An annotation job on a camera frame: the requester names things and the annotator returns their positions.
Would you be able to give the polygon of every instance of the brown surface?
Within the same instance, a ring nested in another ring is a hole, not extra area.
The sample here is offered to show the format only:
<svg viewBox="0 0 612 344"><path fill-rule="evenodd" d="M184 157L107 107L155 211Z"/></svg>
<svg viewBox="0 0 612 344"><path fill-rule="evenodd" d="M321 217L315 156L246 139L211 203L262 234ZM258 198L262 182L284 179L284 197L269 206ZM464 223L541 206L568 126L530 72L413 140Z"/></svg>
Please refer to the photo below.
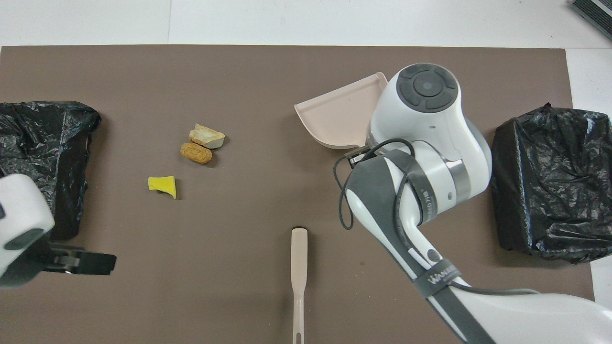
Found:
<svg viewBox="0 0 612 344"><path fill-rule="evenodd" d="M342 229L331 174L341 152L315 142L293 110L414 62L456 74L489 142L508 118L572 106L563 50L3 47L0 101L101 112L71 243L118 263L107 277L43 273L0 291L0 342L288 343L295 225L309 230L308 343L458 342L378 241ZM203 166L179 154L196 122L228 136ZM168 175L177 200L147 189L147 177ZM422 229L474 286L593 299L588 265L498 247L489 192Z"/></svg>

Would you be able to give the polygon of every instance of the cable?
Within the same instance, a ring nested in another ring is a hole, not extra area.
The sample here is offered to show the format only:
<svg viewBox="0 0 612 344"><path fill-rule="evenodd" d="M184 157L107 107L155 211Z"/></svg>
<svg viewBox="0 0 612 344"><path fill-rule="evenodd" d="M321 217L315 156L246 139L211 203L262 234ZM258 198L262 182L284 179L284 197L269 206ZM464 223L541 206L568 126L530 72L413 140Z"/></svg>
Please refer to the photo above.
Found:
<svg viewBox="0 0 612 344"><path fill-rule="evenodd" d="M403 143L406 145L406 147L408 147L408 149L410 149L410 155L412 155L413 157L416 156L416 153L414 152L414 147L412 146L412 144L410 142L408 142L408 140L404 140L402 138L390 138L388 140L385 140L379 144L377 144L374 148L372 148L371 150L369 150L363 157L363 159L361 159L359 162L363 162L366 161L368 159L371 159L374 157L374 155L376 154L376 151L378 151L379 149L381 149L383 146L389 144L389 143ZM348 178L346 178L344 184L342 184L340 182L340 179L338 178L338 173L337 173L337 169L338 169L338 165L342 162L342 160L344 160L346 157L341 157L339 158L336 163L334 164L334 179L336 180L336 184L338 184L338 187L340 188L340 199L338 200L338 216L340 218L340 223L342 224L342 227L344 227L344 229L346 230L350 230L351 228L353 228L354 225L354 216L353 216L353 211L351 210L351 207L348 208L350 217L351 217L351 223L349 225L346 224L346 222L344 221L344 218L342 217L342 203L343 200L346 200L346 183L348 182Z"/></svg>
<svg viewBox="0 0 612 344"><path fill-rule="evenodd" d="M348 178L346 178L344 184L342 184L338 178L338 173L337 173L338 165L344 159L345 157L341 157L334 164L334 179L336 180L336 184L338 184L338 187L340 188L340 199L338 200L338 215L340 217L340 223L342 224L342 227L344 227L344 229L349 231L351 230L351 228L353 228L353 225L354 225L354 217L353 217L353 211L351 210L351 207L348 208L349 214L351 216L351 223L347 225L346 222L344 221L344 218L342 217L342 201L346 198L346 183L348 182Z"/></svg>
<svg viewBox="0 0 612 344"><path fill-rule="evenodd" d="M473 286L462 285L462 284L459 284L457 282L451 282L450 285L454 286L457 289L461 289L463 291L467 291L469 293L482 294L482 295L508 296L508 295L539 294L538 291L535 291L535 290L532 290L532 289L501 289L501 290L480 289L480 288L474 288Z"/></svg>
<svg viewBox="0 0 612 344"><path fill-rule="evenodd" d="M372 148L371 150L369 150L365 155L364 158L361 161L370 159L372 157L374 157L374 154L376 153L377 150L381 149L383 146L386 146L389 143L403 143L406 145L406 147L408 147L408 149L410 149L410 155L413 157L417 157L415 152L414 152L414 147L412 146L412 144L410 142L408 142L408 140L404 140L402 138L390 138L388 140L385 140L379 144L377 144L374 148Z"/></svg>

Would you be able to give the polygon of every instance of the yellow sponge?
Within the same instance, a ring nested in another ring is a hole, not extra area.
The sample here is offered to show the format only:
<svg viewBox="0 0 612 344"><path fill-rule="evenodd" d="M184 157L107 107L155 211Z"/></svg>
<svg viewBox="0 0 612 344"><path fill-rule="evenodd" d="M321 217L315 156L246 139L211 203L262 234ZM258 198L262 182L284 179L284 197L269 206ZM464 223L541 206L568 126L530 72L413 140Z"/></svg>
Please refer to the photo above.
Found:
<svg viewBox="0 0 612 344"><path fill-rule="evenodd" d="M176 183L174 176L170 177L149 177L149 190L159 190L172 195L176 199Z"/></svg>

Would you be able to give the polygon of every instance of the black garbage bag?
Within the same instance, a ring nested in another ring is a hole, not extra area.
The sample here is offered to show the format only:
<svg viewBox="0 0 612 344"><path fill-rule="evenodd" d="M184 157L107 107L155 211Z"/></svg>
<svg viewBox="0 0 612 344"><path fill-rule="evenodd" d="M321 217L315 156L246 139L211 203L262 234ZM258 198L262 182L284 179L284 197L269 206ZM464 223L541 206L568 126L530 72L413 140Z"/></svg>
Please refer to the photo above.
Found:
<svg viewBox="0 0 612 344"><path fill-rule="evenodd" d="M78 234L89 143L100 120L78 102L0 103L0 177L34 180L55 219L51 240Z"/></svg>
<svg viewBox="0 0 612 344"><path fill-rule="evenodd" d="M607 115L548 103L498 127L492 154L502 248L571 263L612 252Z"/></svg>

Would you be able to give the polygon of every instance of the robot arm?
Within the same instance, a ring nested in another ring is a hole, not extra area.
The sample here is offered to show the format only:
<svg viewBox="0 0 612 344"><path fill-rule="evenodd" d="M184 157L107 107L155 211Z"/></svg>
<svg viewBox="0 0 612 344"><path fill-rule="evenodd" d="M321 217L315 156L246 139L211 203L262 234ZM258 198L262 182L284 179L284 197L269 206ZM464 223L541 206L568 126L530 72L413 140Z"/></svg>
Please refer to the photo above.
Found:
<svg viewBox="0 0 612 344"><path fill-rule="evenodd" d="M40 271L108 275L117 257L49 242L47 201L30 177L0 178L0 288L20 286Z"/></svg>
<svg viewBox="0 0 612 344"><path fill-rule="evenodd" d="M372 151L346 182L361 224L389 251L420 295L463 343L612 342L612 312L594 302L530 291L470 287L418 226L483 192L491 153L461 112L446 69L411 65L383 91L370 123ZM401 143L387 143L399 138Z"/></svg>

